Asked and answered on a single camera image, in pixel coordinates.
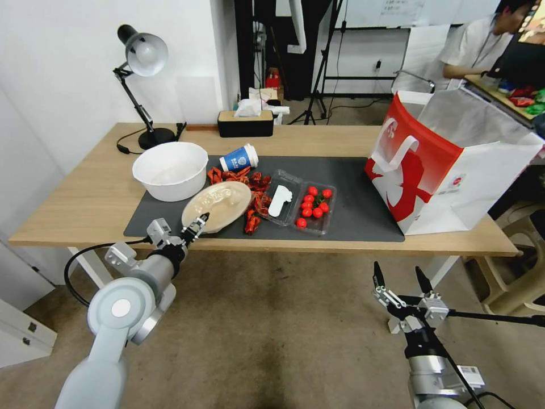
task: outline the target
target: desk lamp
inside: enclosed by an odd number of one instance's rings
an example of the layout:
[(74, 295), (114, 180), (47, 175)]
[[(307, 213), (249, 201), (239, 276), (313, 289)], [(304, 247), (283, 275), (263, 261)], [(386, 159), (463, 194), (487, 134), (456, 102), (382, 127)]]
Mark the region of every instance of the desk lamp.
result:
[(151, 77), (163, 69), (169, 56), (165, 42), (153, 34), (139, 33), (127, 24), (118, 28), (118, 37), (125, 44), (125, 58), (127, 60), (114, 69), (114, 74), (129, 95), (136, 112), (146, 124), (146, 131), (139, 136), (138, 144), (142, 149), (149, 149), (165, 142), (176, 141), (173, 131), (166, 128), (153, 128), (151, 116), (137, 102), (125, 83), (125, 78), (131, 74)]

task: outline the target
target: red and white paper bag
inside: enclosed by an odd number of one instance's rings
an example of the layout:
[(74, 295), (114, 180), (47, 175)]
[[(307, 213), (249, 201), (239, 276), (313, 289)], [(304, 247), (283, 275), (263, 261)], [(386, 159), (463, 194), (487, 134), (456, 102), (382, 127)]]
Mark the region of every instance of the red and white paper bag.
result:
[(400, 96), (365, 170), (405, 235), (472, 229), (543, 147), (539, 136), (465, 91), (436, 93), (421, 122)]

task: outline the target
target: tissue box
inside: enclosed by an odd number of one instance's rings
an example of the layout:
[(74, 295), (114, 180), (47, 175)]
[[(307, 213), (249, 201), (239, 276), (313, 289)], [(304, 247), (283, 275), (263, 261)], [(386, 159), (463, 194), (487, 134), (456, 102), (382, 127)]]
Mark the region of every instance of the tissue box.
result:
[(271, 136), (273, 134), (273, 113), (261, 111), (260, 116), (235, 118), (235, 111), (222, 111), (217, 117), (221, 137)]

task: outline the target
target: bag handle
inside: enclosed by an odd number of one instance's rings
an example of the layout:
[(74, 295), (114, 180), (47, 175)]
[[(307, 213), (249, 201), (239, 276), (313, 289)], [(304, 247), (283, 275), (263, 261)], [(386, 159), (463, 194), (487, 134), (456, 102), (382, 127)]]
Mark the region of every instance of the bag handle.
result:
[(375, 149), (371, 154), (371, 159), (373, 159), (384, 172), (391, 172), (398, 169), (399, 166), (401, 166), (401, 161), (403, 160), (409, 149), (411, 151), (416, 151), (419, 145), (418, 140), (414, 136), (407, 136), (397, 149), (397, 152), (392, 157), (392, 159), (388, 161), (382, 155), (382, 149), (380, 149), (380, 140), (384, 137), (384, 134), (386, 133), (386, 130), (390, 127), (390, 125), (394, 125), (395, 128), (397, 128), (397, 121), (394, 118), (388, 118), (384, 122), (384, 124), (382, 125), (382, 129), (380, 130)]

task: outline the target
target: lanyard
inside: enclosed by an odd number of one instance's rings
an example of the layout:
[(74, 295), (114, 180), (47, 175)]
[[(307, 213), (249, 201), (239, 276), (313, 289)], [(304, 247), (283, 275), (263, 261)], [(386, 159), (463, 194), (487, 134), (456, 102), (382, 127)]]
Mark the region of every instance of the lanyard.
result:
[(502, 35), (499, 35), (496, 42), (494, 44), (492, 44), (492, 46), (488, 49), (488, 52), (483, 55), (483, 57), (481, 58), (481, 54), (483, 53), (484, 51), (484, 48), (487, 46), (487, 43), (488, 43), (488, 40), (490, 39), (490, 35), (492, 34), (492, 28), (494, 27), (494, 24), (496, 23), (496, 17), (494, 17), (492, 19), (492, 22), (490, 23), (490, 29), (488, 30), (488, 35), (487, 35), (487, 39), (484, 40), (484, 44), (483, 46), (481, 47), (481, 50), (479, 50), (479, 54), (477, 54), (477, 58), (475, 58), (475, 61), (473, 62), (473, 64), (471, 65), (471, 68), (475, 67), (475, 65), (477, 65), (478, 62), (483, 62), (483, 60), (488, 57), (488, 55), (492, 52), (492, 50), (494, 49), (495, 46), (498, 45), (498, 43), (500, 42), (501, 38), (502, 38)]

